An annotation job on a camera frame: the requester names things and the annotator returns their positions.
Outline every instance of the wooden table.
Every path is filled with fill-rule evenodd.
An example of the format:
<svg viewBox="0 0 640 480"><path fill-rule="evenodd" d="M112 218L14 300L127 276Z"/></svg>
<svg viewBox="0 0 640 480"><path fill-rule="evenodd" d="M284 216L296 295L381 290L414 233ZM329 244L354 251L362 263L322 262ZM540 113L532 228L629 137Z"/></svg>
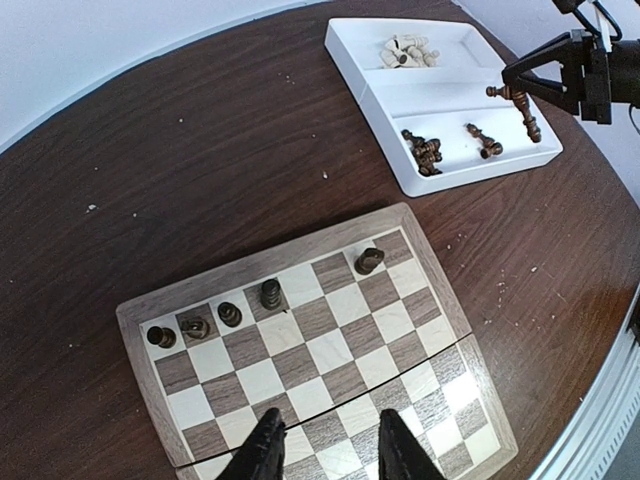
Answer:
<svg viewBox="0 0 640 480"><path fill-rule="evenodd" d="M583 130L542 102L565 148L550 165L404 197L322 45L329 18L362 15L470 21L400 0L270 17L140 65L2 155L0 478L174 478L116 305L399 201L514 428L520 454L497 478L535 469L620 328L640 214Z"/></svg>

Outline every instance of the chess rook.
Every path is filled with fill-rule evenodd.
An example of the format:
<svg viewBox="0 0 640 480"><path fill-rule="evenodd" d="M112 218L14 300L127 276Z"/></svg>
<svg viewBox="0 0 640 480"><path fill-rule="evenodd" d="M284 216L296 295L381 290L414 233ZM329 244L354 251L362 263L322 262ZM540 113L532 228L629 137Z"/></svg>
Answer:
<svg viewBox="0 0 640 480"><path fill-rule="evenodd" d="M520 110L524 121L522 124L527 128L527 135L534 143L540 143L542 141L542 134L540 127L536 122L536 117L531 114L531 107L529 105L529 98L527 94L520 90L513 90L508 85L501 88L487 87L487 96L489 97L502 97L505 100L511 100L513 105Z"/></svg>
<svg viewBox="0 0 640 480"><path fill-rule="evenodd" d="M218 305L218 317L227 327L237 327L242 322L242 312L233 303L222 302Z"/></svg>
<svg viewBox="0 0 640 480"><path fill-rule="evenodd" d="M147 341L160 348L171 348L176 344L176 334L170 328L151 327L147 332Z"/></svg>
<svg viewBox="0 0 640 480"><path fill-rule="evenodd" d="M282 304L280 282L271 278L260 287L260 303L267 310L277 310Z"/></svg>
<svg viewBox="0 0 640 480"><path fill-rule="evenodd" d="M356 259L354 268L360 275L369 275L384 260L384 252L377 248L367 248Z"/></svg>
<svg viewBox="0 0 640 480"><path fill-rule="evenodd" d="M183 320L180 331L195 340L202 340L209 335L210 327L204 320Z"/></svg>

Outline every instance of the white wall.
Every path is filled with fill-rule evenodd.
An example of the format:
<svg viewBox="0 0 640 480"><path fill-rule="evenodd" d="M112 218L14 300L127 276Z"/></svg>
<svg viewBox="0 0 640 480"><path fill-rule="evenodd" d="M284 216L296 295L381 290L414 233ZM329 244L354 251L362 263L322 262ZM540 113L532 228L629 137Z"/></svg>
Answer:
<svg viewBox="0 0 640 480"><path fill-rule="evenodd" d="M0 153L49 116L148 58L229 25L318 0L4 0L0 5ZM458 0L516 54L570 28L551 0ZM604 0L626 38L640 7ZM640 136L625 107L585 125L640 204Z"/></svg>

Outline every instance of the captured chess piece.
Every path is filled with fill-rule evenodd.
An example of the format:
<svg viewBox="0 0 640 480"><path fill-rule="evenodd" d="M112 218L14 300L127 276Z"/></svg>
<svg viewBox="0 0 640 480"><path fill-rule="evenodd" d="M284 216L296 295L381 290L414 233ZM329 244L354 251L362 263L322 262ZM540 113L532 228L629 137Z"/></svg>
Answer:
<svg viewBox="0 0 640 480"><path fill-rule="evenodd" d="M527 127L527 135L533 143L540 143L542 140L542 133L540 127L536 122L536 117L531 115L531 107L529 105L529 98L525 92L519 90L513 90L508 85L502 88L487 87L487 96L489 97L502 97L505 100L511 100L513 105L520 110L524 121L522 122Z"/></svg>
<svg viewBox="0 0 640 480"><path fill-rule="evenodd" d="M233 303L222 302L218 305L218 317L227 327L237 327L242 322L242 312Z"/></svg>
<svg viewBox="0 0 640 480"><path fill-rule="evenodd" d="M275 278L266 280L260 287L260 303L267 310L277 310L282 304L282 288Z"/></svg>
<svg viewBox="0 0 640 480"><path fill-rule="evenodd" d="M171 348L176 344L176 334L166 327L151 327L147 331L147 341L160 348Z"/></svg>
<svg viewBox="0 0 640 480"><path fill-rule="evenodd" d="M384 252L377 248L367 248L356 259L354 268L360 275L369 275L384 260Z"/></svg>
<svg viewBox="0 0 640 480"><path fill-rule="evenodd" d="M209 335L211 327L201 319L189 319L180 322L180 331L194 340L202 340Z"/></svg>
<svg viewBox="0 0 640 480"><path fill-rule="evenodd" d="M473 123L467 123L467 131L473 138L477 138L482 142L482 150L480 150L480 156L485 160L492 155L500 155L503 152L502 144L496 142L492 137L488 137L482 133L478 127Z"/></svg>

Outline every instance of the white tray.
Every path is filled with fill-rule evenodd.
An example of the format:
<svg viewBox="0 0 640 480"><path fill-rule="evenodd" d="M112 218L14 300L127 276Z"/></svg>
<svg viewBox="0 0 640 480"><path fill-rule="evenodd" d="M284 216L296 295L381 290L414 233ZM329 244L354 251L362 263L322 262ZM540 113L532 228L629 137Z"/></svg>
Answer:
<svg viewBox="0 0 640 480"><path fill-rule="evenodd" d="M429 38L440 51L433 68L383 68L380 52L394 34ZM562 145L531 102L542 141L533 143L513 103L485 94L502 86L505 64L467 23L393 18L333 18L325 46L369 122L402 191L417 197L467 183L539 167L562 152ZM480 157L480 142L464 125L473 123L502 143L504 153ZM402 129L439 138L441 175L418 173Z"/></svg>

